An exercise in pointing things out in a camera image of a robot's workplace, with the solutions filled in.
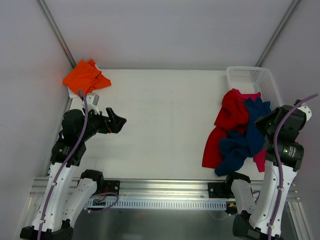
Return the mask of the red t shirt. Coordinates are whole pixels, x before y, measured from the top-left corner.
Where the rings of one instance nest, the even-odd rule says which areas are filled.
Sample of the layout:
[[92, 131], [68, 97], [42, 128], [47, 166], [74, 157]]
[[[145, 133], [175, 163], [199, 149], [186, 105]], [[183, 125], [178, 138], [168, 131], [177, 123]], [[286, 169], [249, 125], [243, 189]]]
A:
[[215, 128], [211, 131], [206, 141], [202, 166], [215, 169], [223, 160], [219, 148], [219, 142], [227, 137], [230, 130], [243, 133], [246, 130], [249, 113], [244, 101], [251, 98], [251, 94], [243, 94], [237, 89], [228, 91], [221, 102], [221, 109], [214, 122]]

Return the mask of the blue printed t shirt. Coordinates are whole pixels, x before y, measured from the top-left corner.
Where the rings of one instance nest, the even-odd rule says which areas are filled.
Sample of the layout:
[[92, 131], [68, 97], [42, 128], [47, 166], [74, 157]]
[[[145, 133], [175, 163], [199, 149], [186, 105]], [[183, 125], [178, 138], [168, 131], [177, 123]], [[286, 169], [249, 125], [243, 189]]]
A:
[[[271, 103], [269, 102], [269, 111], [265, 117], [271, 113]], [[251, 151], [246, 139], [246, 130], [240, 133], [236, 130], [229, 130], [227, 137], [219, 141], [219, 150], [222, 155], [222, 162], [215, 168], [215, 175], [218, 177], [229, 175], [242, 168], [247, 158], [252, 158]]]

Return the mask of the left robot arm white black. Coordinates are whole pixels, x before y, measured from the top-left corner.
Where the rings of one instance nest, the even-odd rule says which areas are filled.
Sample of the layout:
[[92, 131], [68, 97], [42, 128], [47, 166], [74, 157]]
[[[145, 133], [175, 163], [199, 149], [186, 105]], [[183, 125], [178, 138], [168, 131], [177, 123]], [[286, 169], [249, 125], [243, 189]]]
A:
[[51, 150], [50, 173], [46, 190], [35, 219], [20, 232], [22, 240], [70, 240], [78, 216], [90, 198], [119, 197], [104, 180], [101, 171], [87, 169], [68, 195], [74, 174], [86, 151], [86, 141], [96, 134], [117, 134], [127, 120], [106, 108], [101, 112], [83, 108], [67, 111], [62, 130]]

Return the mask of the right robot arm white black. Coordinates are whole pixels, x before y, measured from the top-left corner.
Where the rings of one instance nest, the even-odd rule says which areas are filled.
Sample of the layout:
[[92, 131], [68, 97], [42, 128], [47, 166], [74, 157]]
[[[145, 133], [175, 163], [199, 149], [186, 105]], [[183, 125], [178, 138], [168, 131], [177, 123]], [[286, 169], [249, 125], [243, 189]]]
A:
[[235, 199], [237, 214], [232, 234], [243, 240], [280, 240], [281, 221], [290, 186], [302, 165], [304, 147], [296, 139], [311, 118], [305, 103], [283, 105], [258, 120], [256, 126], [265, 137], [265, 172], [257, 198], [251, 180], [241, 173], [229, 174], [224, 193]]

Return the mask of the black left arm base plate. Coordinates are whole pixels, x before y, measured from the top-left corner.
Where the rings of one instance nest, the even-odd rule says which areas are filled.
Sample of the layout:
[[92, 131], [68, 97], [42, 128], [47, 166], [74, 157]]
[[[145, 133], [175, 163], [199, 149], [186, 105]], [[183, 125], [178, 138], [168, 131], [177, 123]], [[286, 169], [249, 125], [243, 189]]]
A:
[[104, 180], [100, 192], [106, 194], [106, 196], [111, 196], [111, 193], [118, 195], [120, 193], [120, 184], [119, 180]]

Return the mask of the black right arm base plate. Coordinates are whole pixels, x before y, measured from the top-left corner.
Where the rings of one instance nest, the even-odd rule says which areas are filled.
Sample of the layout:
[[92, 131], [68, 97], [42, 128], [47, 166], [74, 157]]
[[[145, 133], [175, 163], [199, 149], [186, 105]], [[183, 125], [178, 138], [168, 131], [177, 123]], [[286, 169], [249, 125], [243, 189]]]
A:
[[208, 197], [211, 199], [230, 199], [234, 195], [226, 182], [209, 182], [207, 184]]

